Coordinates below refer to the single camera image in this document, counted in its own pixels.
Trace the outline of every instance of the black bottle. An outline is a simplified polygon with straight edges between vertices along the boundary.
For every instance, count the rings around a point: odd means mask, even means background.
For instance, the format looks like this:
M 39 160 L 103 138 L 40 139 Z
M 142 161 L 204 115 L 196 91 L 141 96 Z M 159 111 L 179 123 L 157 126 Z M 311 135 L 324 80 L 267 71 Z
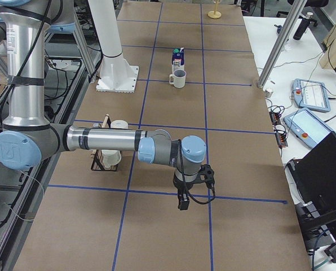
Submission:
M 303 33 L 306 31 L 307 27 L 310 25 L 310 18 L 313 15 L 312 12 L 308 12 L 306 15 L 306 18 L 303 18 L 301 23 L 299 24 L 299 27 L 296 30 L 296 33 L 294 33 L 293 38 L 297 41 L 299 41 L 302 38 Z

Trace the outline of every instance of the chair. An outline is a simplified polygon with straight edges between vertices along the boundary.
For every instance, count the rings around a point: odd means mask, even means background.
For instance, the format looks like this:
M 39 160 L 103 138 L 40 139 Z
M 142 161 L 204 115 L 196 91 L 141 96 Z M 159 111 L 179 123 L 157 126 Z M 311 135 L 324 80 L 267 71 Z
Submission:
M 304 5 L 305 7 L 325 7 L 327 6 L 329 0 L 308 0 L 307 3 Z M 294 0 L 288 0 L 288 3 L 292 5 Z M 277 17 L 281 17 L 281 14 L 288 15 L 287 11 L 279 11 L 277 12 Z M 310 18 L 310 22 L 313 22 L 313 26 L 318 26 L 317 20 Z

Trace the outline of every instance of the mug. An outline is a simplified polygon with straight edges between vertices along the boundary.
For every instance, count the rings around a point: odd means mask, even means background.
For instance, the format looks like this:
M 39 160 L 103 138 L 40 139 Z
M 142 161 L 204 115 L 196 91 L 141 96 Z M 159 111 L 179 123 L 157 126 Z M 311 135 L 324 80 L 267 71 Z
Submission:
M 174 85 L 177 89 L 181 89 L 185 85 L 186 72 L 182 69 L 177 69 L 172 75 L 169 75 L 169 84 Z

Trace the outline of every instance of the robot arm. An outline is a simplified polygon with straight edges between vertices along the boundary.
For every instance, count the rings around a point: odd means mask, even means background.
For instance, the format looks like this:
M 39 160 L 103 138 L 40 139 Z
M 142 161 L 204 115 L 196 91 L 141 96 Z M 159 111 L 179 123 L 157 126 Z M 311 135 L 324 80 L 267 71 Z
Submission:
M 201 138 L 189 136 L 172 141 L 163 130 L 51 124 L 43 110 L 44 32 L 53 20 L 59 23 L 58 31 L 74 22 L 74 17 L 69 16 L 73 0 L 0 0 L 0 5 L 0 17 L 7 29 L 10 84 L 9 115 L 2 121 L 4 131 L 0 133 L 1 163 L 27 170 L 54 154 L 77 148 L 136 151 L 140 161 L 176 168 L 173 183 L 178 189 L 179 209 L 188 208 L 189 197 L 201 203 L 189 193 L 195 183 L 204 182 L 215 195 L 214 172 L 209 165 L 201 165 L 206 154 Z

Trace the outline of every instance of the white and blue device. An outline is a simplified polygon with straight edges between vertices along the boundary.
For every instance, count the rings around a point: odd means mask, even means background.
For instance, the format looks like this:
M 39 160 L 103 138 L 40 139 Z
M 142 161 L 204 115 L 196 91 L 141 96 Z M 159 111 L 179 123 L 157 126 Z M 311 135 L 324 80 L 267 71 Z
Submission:
M 295 79 L 293 97 L 298 107 L 306 107 L 320 112 L 330 112 L 330 102 L 326 86 L 322 82 Z
M 332 128 L 319 119 L 307 108 L 284 117 L 290 130 L 310 148 L 314 148 L 330 132 Z

